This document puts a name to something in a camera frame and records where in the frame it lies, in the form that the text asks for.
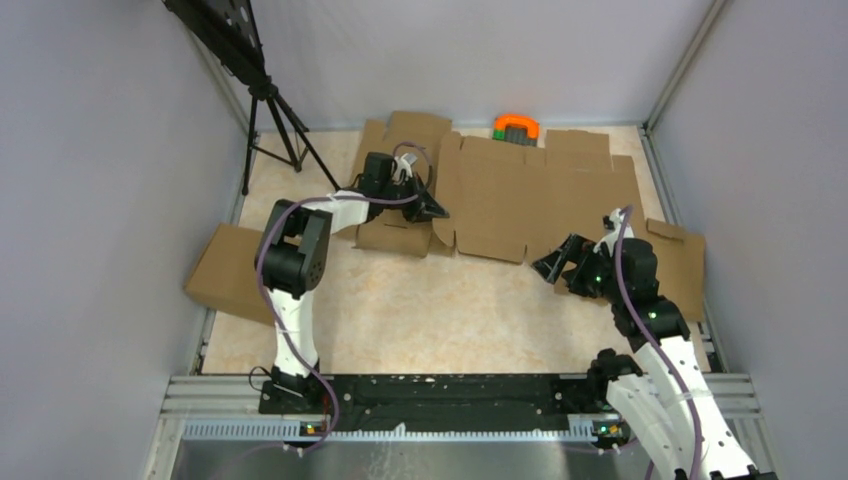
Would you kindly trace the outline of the large cardboard box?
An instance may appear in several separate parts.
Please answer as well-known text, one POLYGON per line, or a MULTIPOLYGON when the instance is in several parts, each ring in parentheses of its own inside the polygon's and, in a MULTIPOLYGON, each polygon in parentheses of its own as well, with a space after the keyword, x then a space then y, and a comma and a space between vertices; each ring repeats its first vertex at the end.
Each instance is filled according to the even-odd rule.
POLYGON ((532 262, 571 233, 601 238, 603 216, 627 205, 646 234, 634 161, 612 154, 606 134, 549 130, 534 147, 452 132, 438 157, 435 198, 449 216, 432 226, 461 254, 532 262))

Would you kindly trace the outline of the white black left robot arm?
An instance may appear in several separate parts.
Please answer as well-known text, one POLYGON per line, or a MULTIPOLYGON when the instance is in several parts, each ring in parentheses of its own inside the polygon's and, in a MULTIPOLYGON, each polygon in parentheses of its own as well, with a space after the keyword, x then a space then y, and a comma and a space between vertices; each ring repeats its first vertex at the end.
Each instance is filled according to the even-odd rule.
POLYGON ((320 373, 315 345, 315 291, 324 277, 332 236, 365 225, 386 210, 411 224, 446 219, 430 192, 430 154, 413 142, 390 153, 369 152, 352 185, 272 209, 254 266, 260 295, 272 314, 277 350, 261 388, 262 414, 314 413, 337 397, 320 373))

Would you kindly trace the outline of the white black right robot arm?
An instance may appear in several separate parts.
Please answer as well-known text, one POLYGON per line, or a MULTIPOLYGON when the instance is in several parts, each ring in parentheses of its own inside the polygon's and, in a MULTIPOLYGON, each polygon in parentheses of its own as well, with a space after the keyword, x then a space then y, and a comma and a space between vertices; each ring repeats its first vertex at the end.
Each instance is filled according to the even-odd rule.
POLYGON ((547 283, 608 302, 631 354, 598 353, 587 371, 586 397, 615 411, 661 479, 775 479, 743 449, 725 421, 696 357, 679 307, 660 294, 653 245, 635 236, 631 207, 603 218, 604 236, 572 233, 531 266, 547 283))

